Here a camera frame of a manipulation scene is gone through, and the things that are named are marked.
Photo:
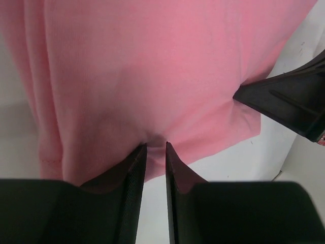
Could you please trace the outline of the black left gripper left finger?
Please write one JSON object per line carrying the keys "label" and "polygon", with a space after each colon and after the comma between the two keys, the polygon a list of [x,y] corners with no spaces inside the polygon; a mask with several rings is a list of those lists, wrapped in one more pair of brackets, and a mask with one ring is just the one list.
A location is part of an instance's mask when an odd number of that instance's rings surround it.
{"label": "black left gripper left finger", "polygon": [[76,187],[1,180],[1,243],[135,243],[147,147]]}

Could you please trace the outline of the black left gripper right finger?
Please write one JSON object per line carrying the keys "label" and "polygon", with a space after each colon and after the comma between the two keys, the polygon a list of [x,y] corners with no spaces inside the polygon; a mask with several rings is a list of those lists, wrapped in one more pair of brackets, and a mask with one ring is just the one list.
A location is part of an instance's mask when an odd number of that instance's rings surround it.
{"label": "black left gripper right finger", "polygon": [[166,144],[170,243],[324,243],[305,189],[290,181],[208,182]]}

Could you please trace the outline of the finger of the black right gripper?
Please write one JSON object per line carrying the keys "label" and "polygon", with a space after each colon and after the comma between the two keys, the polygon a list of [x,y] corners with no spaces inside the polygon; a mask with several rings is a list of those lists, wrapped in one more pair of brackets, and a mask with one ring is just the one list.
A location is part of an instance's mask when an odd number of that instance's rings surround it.
{"label": "finger of the black right gripper", "polygon": [[324,52],[293,71],[240,86],[233,98],[311,142],[324,142]]}

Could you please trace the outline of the light pink t shirt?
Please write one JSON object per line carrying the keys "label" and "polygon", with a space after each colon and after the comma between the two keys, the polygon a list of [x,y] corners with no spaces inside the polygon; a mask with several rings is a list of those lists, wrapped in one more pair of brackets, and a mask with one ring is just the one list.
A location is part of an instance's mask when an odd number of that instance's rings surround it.
{"label": "light pink t shirt", "polygon": [[258,135],[233,100],[266,78],[315,1],[1,1],[1,32],[39,131],[41,176],[81,185],[165,144],[185,162]]}

